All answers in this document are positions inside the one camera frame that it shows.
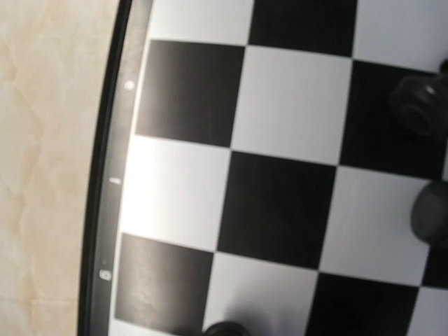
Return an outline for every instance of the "marble surface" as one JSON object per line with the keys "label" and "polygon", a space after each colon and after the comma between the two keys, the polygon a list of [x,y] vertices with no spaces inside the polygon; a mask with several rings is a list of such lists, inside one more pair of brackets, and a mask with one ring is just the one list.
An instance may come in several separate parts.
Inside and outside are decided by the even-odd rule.
{"label": "marble surface", "polygon": [[0,330],[75,335],[90,156],[118,0],[0,10]]}

